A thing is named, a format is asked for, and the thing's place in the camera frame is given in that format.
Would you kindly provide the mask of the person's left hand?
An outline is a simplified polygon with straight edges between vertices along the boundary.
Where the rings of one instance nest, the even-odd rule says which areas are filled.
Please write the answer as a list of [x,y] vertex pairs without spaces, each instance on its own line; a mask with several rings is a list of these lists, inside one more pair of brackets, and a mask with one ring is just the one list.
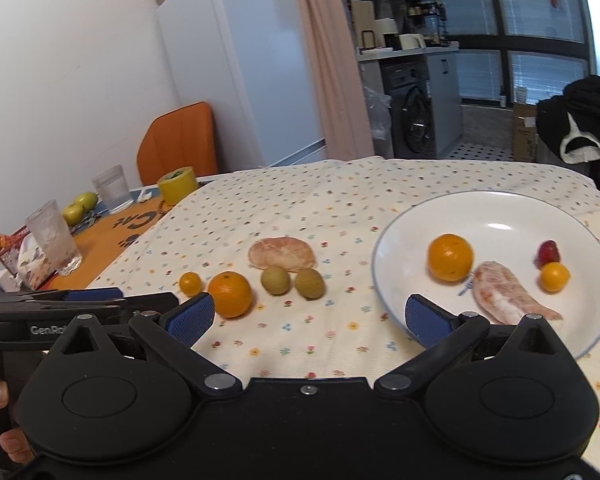
[[0,448],[13,463],[27,465],[34,459],[34,453],[21,428],[7,414],[8,408],[8,385],[0,380]]

